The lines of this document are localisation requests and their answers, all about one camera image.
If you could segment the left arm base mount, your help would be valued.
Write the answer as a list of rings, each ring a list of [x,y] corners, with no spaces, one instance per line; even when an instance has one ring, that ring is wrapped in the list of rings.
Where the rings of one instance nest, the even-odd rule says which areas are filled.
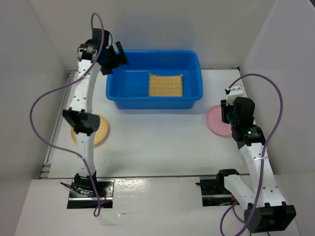
[[[114,193],[113,179],[97,180],[96,188],[101,202],[101,208],[113,207],[113,193]],[[75,187],[74,181],[71,184],[60,182],[60,184],[69,189],[67,209],[86,209],[95,208],[98,205],[97,197],[93,189],[83,189]]]

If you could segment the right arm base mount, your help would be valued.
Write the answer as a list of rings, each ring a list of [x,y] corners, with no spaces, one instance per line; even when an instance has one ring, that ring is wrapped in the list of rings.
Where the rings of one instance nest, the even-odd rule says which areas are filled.
[[[230,206],[234,196],[227,190],[221,190],[215,176],[200,177],[195,185],[200,187],[203,207]]]

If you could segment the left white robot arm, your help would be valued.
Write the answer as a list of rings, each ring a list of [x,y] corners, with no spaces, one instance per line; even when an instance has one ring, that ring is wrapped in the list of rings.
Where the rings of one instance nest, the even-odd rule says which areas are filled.
[[[83,158],[81,170],[75,174],[73,186],[86,196],[98,191],[94,164],[94,137],[101,118],[92,114],[92,100],[98,73],[109,75],[113,69],[129,64],[119,41],[117,49],[109,44],[112,35],[107,30],[92,30],[92,38],[81,44],[77,51],[79,78],[69,108],[63,110],[63,118],[76,135],[78,153]]]

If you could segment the woven bamboo mat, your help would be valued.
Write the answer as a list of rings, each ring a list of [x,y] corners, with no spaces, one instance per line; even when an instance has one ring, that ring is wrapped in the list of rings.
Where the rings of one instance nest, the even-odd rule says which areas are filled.
[[[149,74],[148,96],[183,97],[183,74],[162,76]]]

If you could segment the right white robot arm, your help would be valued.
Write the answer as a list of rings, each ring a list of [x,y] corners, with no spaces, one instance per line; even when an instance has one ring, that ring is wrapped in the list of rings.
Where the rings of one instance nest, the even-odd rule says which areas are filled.
[[[245,228],[250,233],[284,231],[296,216],[276,183],[267,155],[267,139],[254,122],[254,102],[246,97],[234,101],[222,100],[221,117],[231,125],[232,137],[237,143],[248,167],[253,189],[250,189],[235,169],[219,170],[216,189],[231,193],[244,210]]]

